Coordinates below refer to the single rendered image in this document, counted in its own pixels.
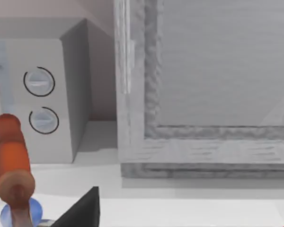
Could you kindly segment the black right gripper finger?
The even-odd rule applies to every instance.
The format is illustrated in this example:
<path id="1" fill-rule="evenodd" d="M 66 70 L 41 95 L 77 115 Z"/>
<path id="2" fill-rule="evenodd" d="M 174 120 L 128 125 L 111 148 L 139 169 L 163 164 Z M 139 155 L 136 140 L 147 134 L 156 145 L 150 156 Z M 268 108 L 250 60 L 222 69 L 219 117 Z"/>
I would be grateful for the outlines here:
<path id="1" fill-rule="evenodd" d="M 92 187 L 50 227 L 99 227 L 99 187 Z"/>

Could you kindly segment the blue round object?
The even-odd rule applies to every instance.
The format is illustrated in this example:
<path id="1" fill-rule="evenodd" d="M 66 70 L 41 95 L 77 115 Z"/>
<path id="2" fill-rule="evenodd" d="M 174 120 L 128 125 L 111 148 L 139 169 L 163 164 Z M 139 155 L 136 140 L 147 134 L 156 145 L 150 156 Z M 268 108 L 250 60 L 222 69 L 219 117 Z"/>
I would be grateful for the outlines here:
<path id="1" fill-rule="evenodd" d="M 30 215 L 33 227 L 37 227 L 41 222 L 43 209 L 41 204 L 34 198 L 29 199 Z M 10 206 L 6 204 L 0 213 L 0 223 L 2 227 L 13 227 Z"/>

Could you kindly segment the round microwave knob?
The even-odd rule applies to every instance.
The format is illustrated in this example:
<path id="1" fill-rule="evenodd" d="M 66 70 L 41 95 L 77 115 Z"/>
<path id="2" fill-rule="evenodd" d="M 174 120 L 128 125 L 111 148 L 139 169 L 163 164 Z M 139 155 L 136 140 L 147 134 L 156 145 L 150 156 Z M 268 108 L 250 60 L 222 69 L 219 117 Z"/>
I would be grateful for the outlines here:
<path id="1" fill-rule="evenodd" d="M 25 72 L 23 83 L 26 90 L 36 97 L 48 96 L 55 88 L 55 79 L 52 73 L 43 67 L 36 67 Z"/>
<path id="2" fill-rule="evenodd" d="M 43 135 L 55 132 L 59 127 L 59 123 L 57 113 L 46 106 L 31 111 L 29 114 L 30 126 L 34 131 Z"/>

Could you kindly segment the pale microwave oven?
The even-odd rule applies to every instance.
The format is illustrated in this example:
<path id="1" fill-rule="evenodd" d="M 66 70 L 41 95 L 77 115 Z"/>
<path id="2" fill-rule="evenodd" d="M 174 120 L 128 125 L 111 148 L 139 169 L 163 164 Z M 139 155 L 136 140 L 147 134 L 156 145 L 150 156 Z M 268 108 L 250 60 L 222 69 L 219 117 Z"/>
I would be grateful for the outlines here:
<path id="1" fill-rule="evenodd" d="M 31 163 L 71 163 L 89 121 L 87 22 L 0 17 L 0 114 L 21 122 Z"/>

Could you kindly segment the grey cabinet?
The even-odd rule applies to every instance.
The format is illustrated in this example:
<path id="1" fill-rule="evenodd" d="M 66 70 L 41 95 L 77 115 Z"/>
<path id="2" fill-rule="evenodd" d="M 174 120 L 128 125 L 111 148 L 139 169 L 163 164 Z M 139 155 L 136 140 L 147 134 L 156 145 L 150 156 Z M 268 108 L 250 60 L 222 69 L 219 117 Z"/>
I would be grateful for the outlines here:
<path id="1" fill-rule="evenodd" d="M 126 178 L 284 178 L 284 0 L 114 0 Z"/>

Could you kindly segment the orange handled tool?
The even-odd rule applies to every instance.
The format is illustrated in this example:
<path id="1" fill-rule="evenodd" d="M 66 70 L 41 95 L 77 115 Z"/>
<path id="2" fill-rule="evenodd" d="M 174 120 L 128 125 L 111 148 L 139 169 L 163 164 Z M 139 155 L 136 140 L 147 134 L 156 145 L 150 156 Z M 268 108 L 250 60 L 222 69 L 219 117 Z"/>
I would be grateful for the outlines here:
<path id="1" fill-rule="evenodd" d="M 35 191 L 20 120 L 0 115 L 0 198 L 10 206 L 12 227 L 33 227 L 29 199 Z"/>

